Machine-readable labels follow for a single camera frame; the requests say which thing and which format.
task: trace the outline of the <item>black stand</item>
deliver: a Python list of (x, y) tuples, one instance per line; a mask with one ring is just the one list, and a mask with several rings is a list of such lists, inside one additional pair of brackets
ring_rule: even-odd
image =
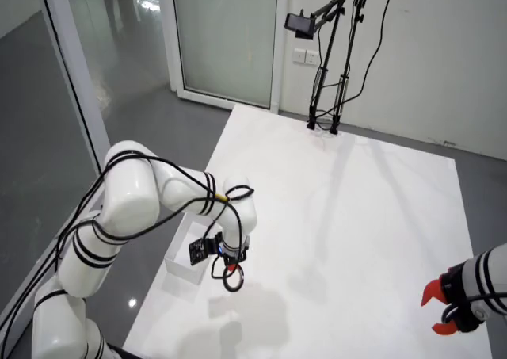
[(338, 2), (336, 3), (337, 8), (333, 12), (327, 14), (326, 16), (323, 16), (322, 20), (315, 25), (315, 31), (318, 31), (322, 27), (322, 25), (324, 25), (326, 22), (332, 21), (334, 18), (333, 31), (331, 32), (330, 42), (327, 45), (326, 58), (324, 58), (324, 64), (318, 68), (314, 88), (311, 93), (310, 112), (308, 114), (308, 124), (307, 124), (307, 128), (311, 130), (315, 129), (315, 122), (317, 121), (315, 113), (317, 112), (317, 105), (318, 102), (320, 101), (320, 95), (322, 93), (322, 88), (324, 87), (324, 82), (326, 81), (327, 65), (330, 61), (331, 50), (333, 48), (334, 37), (336, 36), (338, 21), (340, 19), (340, 15), (345, 14), (345, 8), (343, 7), (344, 3), (345, 0), (342, 1), (338, 0)]
[[(345, 0), (331, 0), (322, 8), (312, 13), (310, 17), (304, 17), (303, 10), (301, 10), (301, 13), (299, 15), (288, 14), (287, 18), (285, 19), (285, 28), (287, 30), (295, 32), (296, 38), (303, 38), (307, 40), (313, 40), (314, 34), (326, 22), (331, 22), (334, 20), (333, 32), (331, 33), (330, 42), (327, 45), (326, 58), (324, 59), (324, 64), (318, 68), (317, 76), (315, 77), (314, 81), (314, 87), (311, 93), (310, 112), (307, 124), (307, 127), (309, 129), (315, 129), (315, 124), (317, 122), (315, 113), (317, 112), (318, 101), (320, 100), (320, 94), (326, 80), (327, 65), (330, 61), (331, 49), (333, 48), (334, 37), (336, 35), (336, 29), (338, 27), (338, 20), (340, 19), (341, 14), (345, 14), (345, 8), (343, 7), (344, 3)], [(315, 23), (318, 17), (321, 17), (321, 20)]]
[(353, 6), (356, 7), (356, 15), (354, 17), (353, 27), (350, 32), (349, 49), (347, 51), (347, 59), (345, 61), (345, 69), (343, 74), (340, 76), (340, 82), (337, 88), (337, 96), (334, 101), (335, 112), (333, 114), (333, 123), (331, 124), (330, 133), (334, 135), (338, 134), (338, 125), (340, 124), (341, 115), (343, 113), (343, 106), (345, 104), (345, 95), (347, 93), (347, 86), (349, 84), (349, 71), (350, 71), (350, 56), (352, 54), (352, 47), (354, 44), (354, 38), (356, 37), (357, 24), (363, 22), (364, 14), (361, 14), (361, 10), (364, 8), (366, 0), (354, 0)]

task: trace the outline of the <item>robotic arm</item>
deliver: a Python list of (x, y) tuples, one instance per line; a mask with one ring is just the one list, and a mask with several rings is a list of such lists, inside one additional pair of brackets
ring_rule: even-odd
[(449, 268), (426, 285), (421, 305), (432, 298), (447, 304), (433, 330), (450, 335), (476, 330), (491, 315), (507, 315), (507, 243)]
[[(106, 162), (114, 161), (125, 151), (156, 158), (143, 145), (124, 141), (111, 148)], [(219, 188), (225, 195), (217, 193)], [(242, 176), (228, 178), (220, 186), (210, 173), (183, 170), (155, 159), (117, 163), (105, 175), (102, 210), (86, 217), (96, 223), (75, 231), (58, 272), (36, 294), (32, 357), (122, 357), (108, 347), (97, 325), (86, 318), (83, 299), (101, 287), (121, 247), (139, 231), (156, 225), (160, 203), (170, 210), (209, 216), (222, 227), (216, 237), (191, 244), (190, 258), (195, 264), (209, 254), (223, 257), (226, 268), (219, 278), (227, 285), (227, 277), (239, 269), (240, 285), (226, 286), (237, 291), (242, 285), (239, 262), (246, 258), (249, 233), (257, 223), (252, 192)]]

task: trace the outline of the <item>white table surface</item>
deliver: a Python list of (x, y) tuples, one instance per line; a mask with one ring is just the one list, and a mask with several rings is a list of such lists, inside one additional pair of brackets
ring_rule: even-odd
[(472, 256), (452, 159), (236, 105), (207, 171), (246, 174), (257, 228), (228, 293), (160, 270), (124, 348), (152, 358), (491, 358), (422, 291)]

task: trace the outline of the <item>microphone stand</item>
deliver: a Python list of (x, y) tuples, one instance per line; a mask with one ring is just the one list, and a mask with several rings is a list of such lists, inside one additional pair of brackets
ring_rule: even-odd
[(313, 33), (317, 32), (326, 22), (331, 22), (334, 19), (333, 31), (331, 32), (330, 42), (327, 46), (326, 58), (324, 59), (324, 64), (318, 68), (317, 76), (314, 81), (314, 87), (311, 93), (311, 101), (310, 101), (310, 111), (308, 115), (308, 129), (315, 129), (315, 123), (317, 121), (317, 117), (315, 115), (317, 111), (317, 105), (320, 100), (320, 95), (322, 93), (322, 88), (324, 87), (324, 82), (327, 76), (327, 66), (330, 61), (331, 50), (333, 48), (334, 37), (336, 35), (336, 30), (338, 27), (338, 20), (341, 14), (345, 14), (345, 8), (343, 4), (345, 0), (332, 0), (327, 5), (323, 6), (321, 9), (310, 15), (310, 18), (316, 18), (322, 16), (322, 19), (315, 24)]
[(345, 95), (347, 93), (347, 86), (349, 84), (349, 71), (350, 71), (350, 56), (352, 54), (352, 47), (354, 38), (356, 37), (356, 29), (358, 23), (363, 23), (364, 14), (361, 14), (361, 10), (364, 8), (366, 0), (354, 0), (353, 6), (356, 8), (356, 15), (354, 17), (354, 23), (349, 39), (349, 49), (347, 51), (347, 59), (345, 61), (345, 69), (343, 74), (340, 76), (340, 82), (338, 83), (337, 94), (334, 99), (335, 110), (333, 114), (333, 123), (331, 124), (330, 133), (338, 134), (338, 125), (340, 125), (341, 115), (343, 113), (343, 106), (345, 104)]

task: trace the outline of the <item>wall switch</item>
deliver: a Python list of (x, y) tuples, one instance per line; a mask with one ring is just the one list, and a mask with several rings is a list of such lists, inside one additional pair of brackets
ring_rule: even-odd
[(307, 51), (304, 48), (295, 48), (292, 52), (292, 62), (304, 63)]
[(318, 52), (314, 50), (307, 50), (305, 63), (306, 64), (314, 64), (318, 65), (318, 62), (320, 61), (320, 58), (318, 57)]

